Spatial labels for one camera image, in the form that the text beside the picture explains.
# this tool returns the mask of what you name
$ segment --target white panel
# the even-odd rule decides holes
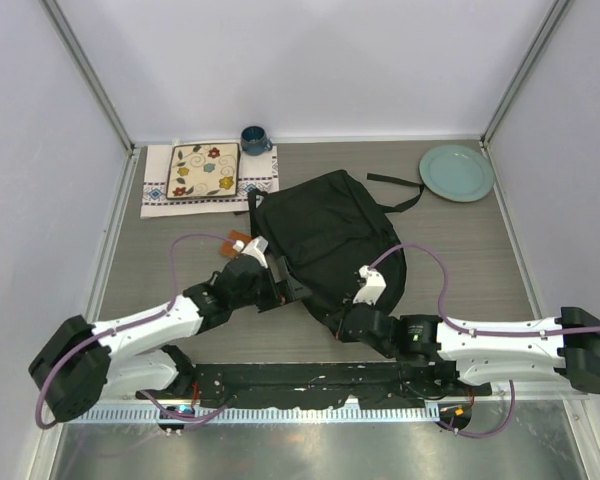
[[[551,0],[61,0],[136,141],[482,134]]]
[[[197,416],[208,415],[214,411],[211,408],[195,406]],[[74,424],[155,424],[160,420],[162,424],[182,423],[172,419],[161,419],[160,411],[153,405],[138,404],[106,404],[94,406],[82,417],[77,418]],[[393,423],[393,422],[437,422],[440,420],[438,404],[425,402],[424,408],[392,408],[381,410],[361,410],[358,400],[350,398],[342,408],[333,410],[278,410],[277,408],[260,408],[256,410],[246,408],[229,408],[214,419],[214,424],[256,424],[267,426],[276,424],[333,424],[333,423]]]
[[[123,160],[40,5],[0,1],[0,479],[25,478],[27,368],[84,309]]]
[[[543,314],[600,318],[600,0],[574,2],[493,152]]]

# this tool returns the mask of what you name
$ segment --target cable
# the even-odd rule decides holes
[[[486,432],[486,433],[465,432],[463,430],[453,428],[453,418],[451,419],[450,424],[445,423],[442,420],[440,420],[439,422],[437,422],[438,425],[442,425],[447,430],[454,432],[456,435],[460,435],[461,437],[488,438],[488,437],[493,437],[494,435],[499,434],[500,432],[502,432],[505,428],[507,428],[509,426],[509,424],[511,423],[511,420],[513,420],[513,414],[516,410],[516,389],[513,386],[513,380],[509,380],[509,388],[511,388],[511,406],[509,407],[509,413],[507,414],[507,418],[504,420],[502,425],[500,425],[495,430],[492,430],[492,431]]]
[[[178,412],[174,412],[172,410],[168,410],[167,408],[165,408],[160,402],[158,402],[158,400],[156,400],[156,398],[151,395],[149,392],[145,391],[145,390],[141,390],[140,393],[142,395],[144,395],[145,397],[147,397],[147,399],[153,403],[156,408],[158,410],[160,410],[161,413],[163,413],[164,415],[173,418],[174,420],[181,420],[183,422],[202,422],[202,424],[207,422],[207,418],[215,418],[217,415],[215,414],[218,410],[214,410],[211,413],[208,413],[206,415],[203,415],[201,417],[197,417],[191,413],[178,413]]]
[[[447,394],[442,394],[438,397],[428,397],[423,393],[418,392],[417,390],[415,390],[411,385],[409,385],[408,383],[405,382],[405,387],[407,387],[407,390],[410,390],[411,393],[415,393],[416,395],[418,395],[419,397],[421,397],[423,400],[428,400],[430,402],[437,402],[438,400],[442,400],[444,397],[447,396]]]
[[[225,404],[225,405],[221,406],[220,408],[218,408],[217,410],[215,410],[207,415],[204,415],[204,417],[198,417],[198,420],[201,420],[201,419],[204,419],[204,420],[202,420],[199,423],[187,425],[182,430],[189,432],[189,431],[195,431],[195,430],[198,430],[198,429],[204,427],[207,423],[209,423],[215,417],[217,417],[222,412],[224,412],[227,409],[227,407],[228,407],[228,404]],[[75,448],[74,452],[71,454],[71,458],[67,462],[67,466],[64,469],[64,473],[62,474],[62,476],[60,478],[61,478],[61,480],[66,480],[67,478],[69,478],[69,473],[73,469],[73,465],[78,457],[78,453],[80,453],[80,452],[86,453],[87,455],[91,455],[96,458],[118,458],[118,457],[122,457],[123,455],[127,455],[128,453],[131,453],[136,448],[144,445],[145,443],[149,442],[150,440],[153,440],[156,437],[162,436],[162,433],[163,433],[162,430],[153,432],[151,435],[148,435],[148,436],[138,440],[136,443],[134,443],[130,447],[127,447],[124,450],[122,450],[120,452],[115,452],[115,453],[90,452],[89,450],[84,448],[84,444],[87,440],[87,436],[81,435],[80,438],[77,440],[76,448]]]
[[[196,383],[194,383],[193,385],[193,395],[191,396],[191,409],[193,410],[193,405],[196,403],[196,400],[198,399],[198,382],[196,381]]]
[[[56,378],[56,376],[58,375],[60,370],[62,370],[62,367],[64,367],[67,364],[67,362],[69,362],[69,360],[71,360],[71,358],[73,358],[74,355],[76,355],[78,352],[80,352],[84,348],[88,347],[92,343],[97,342],[101,338],[104,338],[104,337],[107,337],[110,335],[115,335],[118,332],[123,332],[125,330],[129,330],[130,328],[139,327],[140,325],[145,325],[149,322],[153,322],[154,320],[162,318],[163,315],[166,315],[167,313],[169,313],[171,311],[171,309],[173,308],[173,306],[176,302],[176,298],[178,297],[178,282],[176,280],[176,270],[175,270],[175,261],[173,258],[173,252],[174,252],[175,246],[178,243],[180,243],[182,240],[184,240],[186,238],[192,238],[192,237],[217,238],[219,240],[235,244],[234,240],[222,237],[220,235],[210,234],[210,233],[190,233],[188,235],[183,235],[181,237],[176,238],[173,241],[173,243],[171,244],[171,248],[169,249],[169,266],[171,269],[171,285],[173,286],[173,298],[169,301],[169,303],[167,304],[167,307],[161,312],[158,312],[153,315],[149,315],[146,318],[142,318],[140,320],[136,320],[134,322],[128,323],[126,325],[123,325],[122,327],[119,327],[118,329],[110,328],[109,330],[105,330],[104,332],[100,332],[96,335],[93,335],[92,337],[89,337],[88,339],[80,342],[78,345],[76,345],[71,350],[69,350],[66,354],[64,354],[60,358],[60,360],[58,360],[58,362],[53,366],[53,368],[47,375],[47,378],[45,379],[44,383],[42,384],[42,387],[40,388],[40,394],[38,395],[38,400],[36,402],[36,409],[35,409],[35,421],[36,421],[36,425],[38,425],[39,428],[41,428],[43,430],[48,430],[58,424],[58,421],[55,419],[49,423],[45,423],[42,418],[42,408],[44,406],[44,400],[47,397],[47,394],[49,393],[49,389],[51,388],[51,383]]]
[[[428,247],[418,245],[417,243],[401,243],[394,247],[391,247],[389,250],[380,255],[370,266],[369,268],[376,268],[385,258],[391,255],[398,250],[407,250],[409,248],[416,248],[418,250],[422,250],[425,253],[428,253],[440,266],[442,270],[443,284],[442,290],[440,290],[440,295],[438,295],[438,314],[442,321],[451,327],[453,330],[461,333],[465,333],[471,336],[483,336],[483,337],[507,337],[507,338],[537,338],[539,336],[547,336],[553,337],[558,335],[576,335],[578,333],[600,333],[599,327],[576,327],[576,328],[566,328],[559,330],[547,330],[544,332],[507,332],[507,331],[483,331],[478,329],[468,329],[463,328],[459,325],[456,325],[452,322],[447,316],[446,309],[444,306],[444,299],[447,294],[447,290],[449,289],[449,270],[446,265],[442,261],[442,259]]]

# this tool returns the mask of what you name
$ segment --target black mounting base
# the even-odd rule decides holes
[[[338,408],[349,395],[362,409],[419,407],[424,399],[467,395],[468,387],[457,380],[434,382],[439,370],[408,369],[396,362],[207,364],[196,365],[195,391],[203,407],[231,401],[233,408],[303,410]],[[472,387],[471,392],[489,396],[491,386]],[[175,398],[168,392],[154,393],[159,399]]]

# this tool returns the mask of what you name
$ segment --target backpack strap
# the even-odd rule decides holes
[[[384,213],[401,213],[405,210],[410,209],[416,203],[418,203],[420,197],[422,197],[422,192],[424,192],[424,184],[410,182],[409,180],[403,180],[401,178],[387,177],[385,175],[377,175],[375,173],[367,173],[367,180],[373,180],[374,182],[393,183],[395,185],[402,185],[403,187],[418,187],[420,189],[420,193],[418,193],[418,195],[393,207],[378,204],[378,206],[382,209]]]
[[[249,190],[247,193],[247,203],[249,205],[249,225],[251,228],[251,238],[256,238],[260,235],[260,228],[258,228],[258,222],[256,222],[256,208],[258,207],[258,197],[266,197],[267,192],[254,188]]]

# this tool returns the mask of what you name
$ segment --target light blue plate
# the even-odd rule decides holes
[[[420,176],[429,190],[454,202],[480,200],[495,181],[487,159],[461,145],[445,145],[425,153],[420,160]]]

